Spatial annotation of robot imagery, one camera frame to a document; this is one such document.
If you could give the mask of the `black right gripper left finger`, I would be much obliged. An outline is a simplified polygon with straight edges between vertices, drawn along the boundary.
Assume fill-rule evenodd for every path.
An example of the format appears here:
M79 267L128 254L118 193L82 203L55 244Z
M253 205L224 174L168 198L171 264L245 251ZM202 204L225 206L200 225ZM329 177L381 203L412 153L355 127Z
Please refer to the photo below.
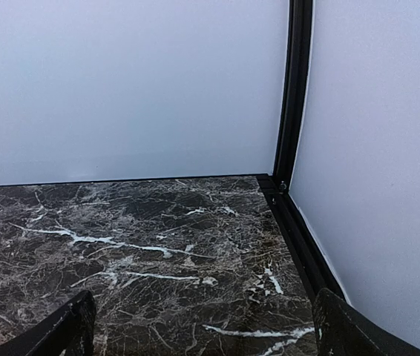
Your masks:
M96 304L81 291L43 321L0 345L3 355L92 355Z

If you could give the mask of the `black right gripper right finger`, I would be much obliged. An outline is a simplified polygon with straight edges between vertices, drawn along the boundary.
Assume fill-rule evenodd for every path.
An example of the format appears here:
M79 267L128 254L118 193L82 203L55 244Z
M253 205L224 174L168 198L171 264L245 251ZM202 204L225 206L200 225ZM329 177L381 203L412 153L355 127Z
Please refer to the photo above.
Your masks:
M420 349L384 331L329 289L312 304L319 355L420 355Z

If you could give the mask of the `black right side table rail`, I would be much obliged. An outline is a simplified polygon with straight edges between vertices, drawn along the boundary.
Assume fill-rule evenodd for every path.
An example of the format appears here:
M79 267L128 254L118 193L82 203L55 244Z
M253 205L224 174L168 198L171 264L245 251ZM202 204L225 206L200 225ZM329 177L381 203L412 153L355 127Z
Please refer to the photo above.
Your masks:
M330 271L328 263L291 197L278 190L271 176L260 174L256 178L288 246L309 299L315 300L318 292L324 288L344 299L341 286Z

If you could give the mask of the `black right corner frame post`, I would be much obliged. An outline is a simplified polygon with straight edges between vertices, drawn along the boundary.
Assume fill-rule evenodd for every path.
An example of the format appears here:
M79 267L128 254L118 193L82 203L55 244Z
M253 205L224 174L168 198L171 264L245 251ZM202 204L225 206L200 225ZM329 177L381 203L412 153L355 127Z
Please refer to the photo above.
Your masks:
M303 121L309 73L314 2L289 3L288 42L278 144L272 178L280 192L289 190Z

